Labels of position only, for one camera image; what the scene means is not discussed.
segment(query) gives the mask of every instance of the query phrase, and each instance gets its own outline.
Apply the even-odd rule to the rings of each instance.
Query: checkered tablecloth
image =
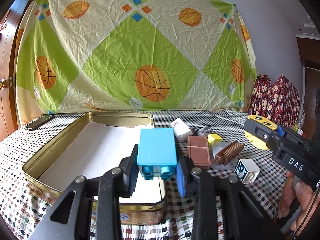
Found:
[[[285,183],[285,169],[271,159],[270,151],[253,147],[244,137],[244,121],[247,114],[237,111],[162,111],[151,112],[156,127],[167,127],[176,118],[181,118],[189,127],[200,128],[212,125],[214,133],[223,141],[238,140],[245,143],[241,158],[252,158],[261,169],[254,183],[247,187],[271,217]],[[0,143],[0,213],[19,239],[27,239],[36,224],[46,214],[50,204],[38,199],[28,188],[22,173],[22,165],[45,143],[83,114],[62,114],[35,131],[19,129]],[[186,152],[187,143],[181,143]],[[232,171],[210,170],[221,178]],[[154,226],[122,226],[124,239],[191,239],[193,223],[193,200],[181,199],[175,180],[166,182],[167,205],[161,224]],[[219,238],[223,239],[223,223],[219,199]],[[94,239],[95,221],[92,220],[91,239]]]

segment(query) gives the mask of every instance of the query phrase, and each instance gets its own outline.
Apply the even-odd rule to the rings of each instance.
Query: brass door handle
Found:
[[[0,81],[0,88],[2,89],[2,90],[4,90],[5,89],[5,79],[3,78],[1,81]]]

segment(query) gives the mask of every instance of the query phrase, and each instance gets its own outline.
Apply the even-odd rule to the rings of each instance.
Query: white box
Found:
[[[235,174],[243,184],[253,183],[260,172],[253,159],[240,159]]]
[[[173,128],[174,135],[180,142],[185,141],[188,139],[188,136],[193,135],[193,132],[189,126],[187,126],[180,118],[177,118],[171,124],[169,124],[169,127]]]

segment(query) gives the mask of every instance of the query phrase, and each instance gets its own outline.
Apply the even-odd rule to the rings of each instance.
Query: silver screw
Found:
[[[119,168],[119,167],[113,168],[113,169],[111,170],[111,173],[112,173],[112,174],[119,174],[120,172],[121,172],[121,168]]]
[[[236,176],[229,176],[228,180],[231,183],[237,183],[238,182],[238,178]]]
[[[191,172],[193,174],[200,174],[202,172],[202,170],[198,167],[194,167],[194,168],[192,168]]]
[[[84,176],[78,176],[76,177],[76,183],[84,182]]]

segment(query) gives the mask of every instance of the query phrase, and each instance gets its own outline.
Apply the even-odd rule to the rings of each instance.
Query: brown brush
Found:
[[[233,160],[244,148],[244,143],[239,143],[234,141],[228,146],[224,147],[217,155],[214,157],[213,162],[218,165],[227,165],[231,160]]]

